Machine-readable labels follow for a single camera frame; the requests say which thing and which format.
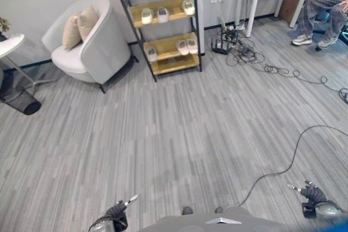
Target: shoe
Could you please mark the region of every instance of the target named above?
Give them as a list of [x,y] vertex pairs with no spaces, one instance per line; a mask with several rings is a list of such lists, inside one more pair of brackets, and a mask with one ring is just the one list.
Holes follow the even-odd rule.
[[196,39],[187,39],[187,47],[189,49],[190,54],[198,54],[198,45]]
[[321,40],[318,43],[318,47],[321,49],[325,49],[329,47],[329,45],[336,43],[336,41],[337,41],[337,37],[325,37],[323,40]]
[[153,20],[153,11],[150,8],[145,8],[141,12],[141,23],[151,24]]
[[166,23],[169,20],[169,11],[166,8],[158,8],[157,10],[158,23]]
[[310,45],[312,41],[311,35],[299,35],[291,41],[295,46]]
[[157,51],[156,48],[151,46],[148,50],[146,50],[146,56],[149,62],[157,61]]
[[223,208],[220,206],[220,207],[218,207],[218,208],[216,208],[215,209],[215,213],[216,214],[221,214],[221,213],[223,213]]
[[185,40],[179,40],[176,42],[176,49],[178,49],[181,55],[188,55],[190,53]]
[[193,213],[194,213],[194,211],[192,210],[192,208],[190,208],[189,206],[184,207],[183,216],[184,215],[192,215]]
[[193,16],[195,14],[195,6],[192,4],[191,1],[184,0],[181,7],[187,16]]

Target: person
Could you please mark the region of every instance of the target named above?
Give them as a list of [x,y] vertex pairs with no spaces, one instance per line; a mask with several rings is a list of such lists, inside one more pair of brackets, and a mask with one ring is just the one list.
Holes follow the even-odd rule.
[[292,40],[297,46],[310,45],[315,17],[321,11],[330,12],[329,27],[325,31],[324,38],[318,43],[321,49],[335,43],[342,27],[348,19],[348,0],[307,0],[301,11],[297,32],[298,37]]

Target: sneaker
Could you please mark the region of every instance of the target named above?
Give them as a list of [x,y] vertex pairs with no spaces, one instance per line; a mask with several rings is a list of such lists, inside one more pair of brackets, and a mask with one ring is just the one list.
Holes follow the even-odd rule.
[[321,40],[318,43],[318,47],[321,49],[325,49],[329,47],[329,45],[336,43],[336,41],[337,41],[337,37],[325,37],[323,40]]
[[311,35],[299,35],[291,41],[295,46],[310,45],[312,41]]

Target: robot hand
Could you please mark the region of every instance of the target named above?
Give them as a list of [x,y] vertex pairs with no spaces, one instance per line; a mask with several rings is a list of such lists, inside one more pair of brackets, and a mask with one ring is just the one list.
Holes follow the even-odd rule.
[[302,203],[302,212],[305,218],[320,218],[321,220],[338,220],[345,215],[335,202],[327,200],[324,192],[315,186],[312,181],[306,180],[305,189],[299,189],[295,185],[288,184],[288,187],[296,190],[298,193],[308,199],[308,202]]
[[89,228],[88,231],[94,232],[121,232],[127,229],[127,217],[125,214],[126,208],[138,198],[138,195],[133,196],[130,200],[117,202],[115,206],[108,209],[104,216],[97,219]]

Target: wastebasket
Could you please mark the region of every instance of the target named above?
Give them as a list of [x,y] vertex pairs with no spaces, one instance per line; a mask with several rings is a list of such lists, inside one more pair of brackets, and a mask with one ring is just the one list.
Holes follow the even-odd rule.
[[1,100],[25,115],[34,114],[41,107],[41,103],[21,86],[9,90]]

